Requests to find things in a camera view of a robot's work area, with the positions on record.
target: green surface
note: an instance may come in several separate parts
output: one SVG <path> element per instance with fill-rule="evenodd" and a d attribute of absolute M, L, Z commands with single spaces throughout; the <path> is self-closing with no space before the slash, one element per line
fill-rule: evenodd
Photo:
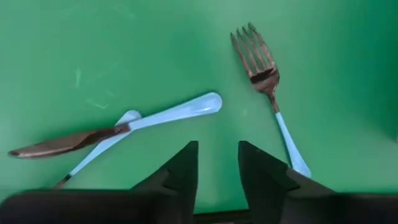
<path fill-rule="evenodd" d="M 280 68 L 277 100 L 313 178 L 340 192 L 398 192 L 397 9 L 393 0 L 1 1 L 0 200 L 53 186 L 92 147 L 41 160 L 8 150 L 217 91 L 218 114 L 139 130 L 66 188 L 128 189 L 196 139 L 196 212 L 246 208 L 238 141 L 287 160 L 271 106 L 229 39 L 248 21 Z"/>

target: scratch mark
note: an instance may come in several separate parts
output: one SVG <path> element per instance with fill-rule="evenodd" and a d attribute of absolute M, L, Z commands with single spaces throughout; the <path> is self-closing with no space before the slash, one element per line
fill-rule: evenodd
<path fill-rule="evenodd" d="M 72 7 L 69 7 L 65 10 L 63 10 L 60 15 L 61 15 L 61 19 L 68 19 L 69 17 L 71 17 L 72 15 L 78 13 L 81 10 L 81 4 L 84 1 L 81 2 L 77 2 L 76 4 L 74 4 Z"/>
<path fill-rule="evenodd" d="M 86 102 L 95 107 L 98 107 L 99 109 L 102 109 L 102 110 L 105 110 L 109 106 L 109 105 L 101 105 L 101 104 L 95 103 L 92 99 L 86 99 Z"/>
<path fill-rule="evenodd" d="M 80 67 L 77 67 L 75 70 L 75 74 L 76 74 L 76 83 L 75 83 L 75 87 L 79 88 L 80 86 L 80 77 L 81 77 L 81 69 Z"/>
<path fill-rule="evenodd" d="M 98 8 L 98 7 L 95 7 L 95 8 L 92 8 L 92 9 L 87 10 L 86 13 L 87 13 L 87 16 L 93 16 L 93 15 L 96 14 L 98 11 L 99 11 L 99 8 Z"/>
<path fill-rule="evenodd" d="M 111 91 L 109 91 L 109 90 L 106 92 L 106 94 L 108 94 L 108 96 L 112 96 L 112 97 L 115 97 L 115 96 L 116 96 L 113 92 L 111 92 Z"/>
<path fill-rule="evenodd" d="M 119 13 L 121 16 L 126 17 L 130 21 L 136 18 L 136 15 L 130 11 L 130 9 L 127 6 L 122 6 L 120 4 L 115 5 L 113 9 Z"/>
<path fill-rule="evenodd" d="M 242 110 L 242 116 L 247 116 L 248 115 L 248 110 L 247 109 L 243 109 Z"/>

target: fork handle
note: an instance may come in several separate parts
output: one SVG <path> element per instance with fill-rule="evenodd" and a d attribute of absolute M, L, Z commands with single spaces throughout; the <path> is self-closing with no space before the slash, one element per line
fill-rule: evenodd
<path fill-rule="evenodd" d="M 300 155 L 299 150 L 297 149 L 296 145 L 293 142 L 292 137 L 290 136 L 289 131 L 286 128 L 285 121 L 280 112 L 275 114 L 276 120 L 278 120 L 280 130 L 285 139 L 287 152 L 289 153 L 290 161 L 292 163 L 292 167 L 298 173 L 310 178 L 311 171 L 304 162 L 303 157 Z"/>

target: rose gold fork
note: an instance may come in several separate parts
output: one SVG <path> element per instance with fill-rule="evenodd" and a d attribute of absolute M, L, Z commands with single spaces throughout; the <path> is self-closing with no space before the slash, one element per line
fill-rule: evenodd
<path fill-rule="evenodd" d="M 265 93 L 271 101 L 280 130 L 285 139 L 293 169 L 302 175 L 311 177 L 311 171 L 304 162 L 299 150 L 297 150 L 275 100 L 275 89 L 279 84 L 278 68 L 260 33 L 258 33 L 251 23 L 248 24 L 248 28 L 249 32 L 242 27 L 243 34 L 237 29 L 237 38 L 231 33 L 232 43 L 241 57 L 244 69 L 248 73 L 254 88 L 260 93 Z"/>

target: fork tines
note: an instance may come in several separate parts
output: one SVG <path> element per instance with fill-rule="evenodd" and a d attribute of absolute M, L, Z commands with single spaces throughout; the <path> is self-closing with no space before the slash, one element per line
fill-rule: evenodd
<path fill-rule="evenodd" d="M 235 36 L 231 33 L 231 39 L 239 53 L 239 56 L 241 57 L 246 72 L 251 78 L 258 73 L 264 72 L 270 68 L 274 68 L 275 62 L 266 43 L 264 42 L 264 39 L 261 37 L 260 33 L 257 32 L 256 28 L 251 22 L 248 24 L 248 28 L 249 32 L 246 30 L 246 28 L 242 27 L 243 34 L 240 33 L 239 29 L 236 29 L 237 38 L 235 38 Z M 248 56 L 250 64 L 246 60 L 245 55 Z"/>

